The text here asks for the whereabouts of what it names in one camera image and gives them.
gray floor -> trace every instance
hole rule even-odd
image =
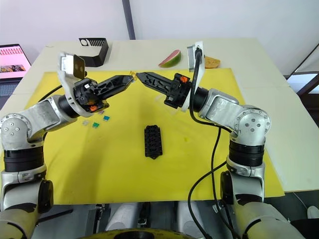
[[[319,191],[298,192],[297,195],[307,207],[314,205],[319,208]],[[280,198],[267,198],[265,202],[272,204],[290,221],[307,218],[306,209],[292,193],[287,193],[286,196]],[[212,205],[211,201],[198,202],[198,208],[206,231],[216,239],[231,238],[229,231],[213,211]],[[111,211],[104,214],[101,219],[103,222],[102,228],[106,225],[109,215],[113,214],[117,206],[117,204],[113,204]],[[72,239],[85,236],[87,225],[92,221],[92,219],[88,219],[88,215],[90,210],[95,208],[95,205],[57,205],[42,217],[71,208],[74,210],[71,214],[40,223],[36,227],[32,239]],[[174,211],[174,202],[152,203],[151,227],[174,230]]]

yellow mat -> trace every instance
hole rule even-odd
[[[173,79],[176,72],[192,76],[187,70],[157,73]],[[89,72],[88,77],[100,82],[121,74],[129,72]],[[58,85],[56,73],[45,73],[28,107]],[[206,70],[200,85],[217,88],[244,104],[231,69]],[[44,160],[47,179],[54,184],[54,203],[186,200],[194,182],[210,170],[217,129],[193,122],[189,112],[164,105],[164,99],[164,95],[136,81],[108,99],[110,107],[103,115],[80,117],[77,122],[50,132],[44,144]],[[104,115],[110,117],[108,122],[103,121]],[[84,126],[84,120],[90,123]],[[92,128],[93,122],[100,126]],[[144,128],[154,124],[161,129],[163,149],[163,156],[156,160],[144,155]],[[228,145],[229,133],[223,130],[215,166],[225,161]],[[283,189],[267,153],[264,160],[266,196],[282,196]],[[222,170],[226,167],[218,170],[215,177],[218,197]],[[192,199],[212,199],[211,177],[198,185]]]

laptop keyboard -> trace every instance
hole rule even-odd
[[[10,96],[14,92],[18,84],[1,85],[0,84],[0,96]]]

white wall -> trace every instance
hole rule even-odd
[[[0,0],[0,45],[21,44],[31,62],[50,42],[79,37],[129,39],[122,1]]]
[[[319,42],[319,0],[131,0],[131,9],[137,39],[257,37],[283,75]]]

